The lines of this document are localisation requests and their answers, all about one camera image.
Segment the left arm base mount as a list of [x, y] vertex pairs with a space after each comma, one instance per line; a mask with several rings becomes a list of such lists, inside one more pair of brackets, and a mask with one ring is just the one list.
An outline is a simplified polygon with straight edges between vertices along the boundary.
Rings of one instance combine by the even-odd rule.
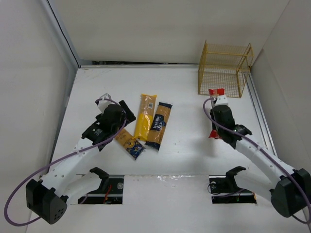
[[78, 199], [78, 204], [114, 205], [123, 203], [124, 175], [112, 175], [105, 184]]

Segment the red white spaghetti bag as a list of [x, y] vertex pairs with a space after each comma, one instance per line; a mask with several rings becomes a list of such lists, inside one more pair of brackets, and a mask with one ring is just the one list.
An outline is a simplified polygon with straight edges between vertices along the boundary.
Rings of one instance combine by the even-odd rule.
[[[224, 90], [223, 88], [220, 88], [220, 89], [209, 89], [208, 92], [209, 92], [209, 96], [210, 96], [211, 98], [215, 98], [215, 97], [217, 97], [218, 95], [224, 95], [224, 94], [225, 94], [225, 90]], [[219, 138], [220, 138], [219, 135], [218, 135], [218, 133], [217, 133], [217, 129], [216, 129], [216, 126], [215, 126], [214, 123], [212, 123], [212, 131], [211, 131], [211, 133], [210, 133], [210, 135], [209, 135], [209, 138], [214, 138], [214, 139], [219, 139]]]

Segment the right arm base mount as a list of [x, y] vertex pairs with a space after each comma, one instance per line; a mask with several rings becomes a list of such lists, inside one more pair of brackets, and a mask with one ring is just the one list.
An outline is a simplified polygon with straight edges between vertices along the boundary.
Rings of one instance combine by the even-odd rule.
[[225, 175], [210, 175], [207, 191], [213, 204], [257, 204], [254, 193], [232, 185]]

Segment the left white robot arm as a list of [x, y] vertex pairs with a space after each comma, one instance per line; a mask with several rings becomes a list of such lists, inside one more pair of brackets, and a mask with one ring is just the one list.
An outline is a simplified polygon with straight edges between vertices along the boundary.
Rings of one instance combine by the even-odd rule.
[[114, 102], [108, 97], [96, 100], [100, 113], [78, 140], [69, 155], [52, 163], [50, 171], [38, 181], [26, 184], [27, 207], [49, 224], [56, 223], [68, 205], [81, 196], [103, 187], [109, 174], [94, 167], [79, 179], [74, 177], [87, 161], [98, 155], [103, 148], [129, 123], [136, 120], [125, 101]]

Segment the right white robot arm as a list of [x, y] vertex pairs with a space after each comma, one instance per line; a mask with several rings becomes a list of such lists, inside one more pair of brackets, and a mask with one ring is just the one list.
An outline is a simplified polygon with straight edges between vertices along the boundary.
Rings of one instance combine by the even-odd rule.
[[214, 105], [207, 117], [220, 139], [243, 154], [264, 174], [255, 176], [242, 166], [235, 167], [226, 174], [233, 189], [246, 189], [258, 194], [286, 218], [304, 208], [310, 209], [310, 173], [303, 168], [295, 169], [261, 146], [248, 128], [235, 123], [227, 104]]

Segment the dark blue spaghetti bag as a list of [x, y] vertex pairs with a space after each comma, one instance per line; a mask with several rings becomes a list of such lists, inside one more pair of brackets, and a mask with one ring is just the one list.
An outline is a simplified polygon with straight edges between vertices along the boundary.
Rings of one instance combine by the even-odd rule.
[[168, 124], [172, 104], [159, 102], [145, 145], [159, 150]]

